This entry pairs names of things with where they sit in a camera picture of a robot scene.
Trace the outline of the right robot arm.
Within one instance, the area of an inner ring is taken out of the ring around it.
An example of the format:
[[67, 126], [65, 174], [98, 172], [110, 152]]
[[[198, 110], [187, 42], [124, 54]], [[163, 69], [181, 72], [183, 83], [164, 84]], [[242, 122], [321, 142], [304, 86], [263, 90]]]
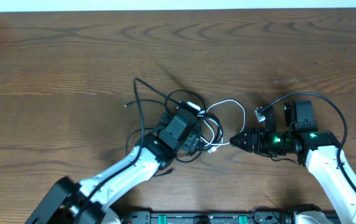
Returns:
[[288, 154], [297, 155], [318, 181], [341, 223], [356, 223], [356, 174], [330, 131], [319, 131], [310, 101], [284, 104], [287, 131], [277, 131], [272, 109], [255, 111], [263, 127], [242, 130], [230, 144], [246, 152], [269, 157], [275, 162]]

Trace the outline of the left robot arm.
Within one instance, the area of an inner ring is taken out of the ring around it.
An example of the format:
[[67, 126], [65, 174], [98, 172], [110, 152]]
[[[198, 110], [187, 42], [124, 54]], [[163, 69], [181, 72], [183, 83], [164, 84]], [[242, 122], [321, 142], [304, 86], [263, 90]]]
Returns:
[[164, 113], [133, 150], [107, 170], [74, 183], [65, 176], [50, 188], [28, 223], [119, 223], [110, 206], [127, 191], [164, 170], [180, 149], [191, 150], [201, 135], [204, 111], [184, 105]]

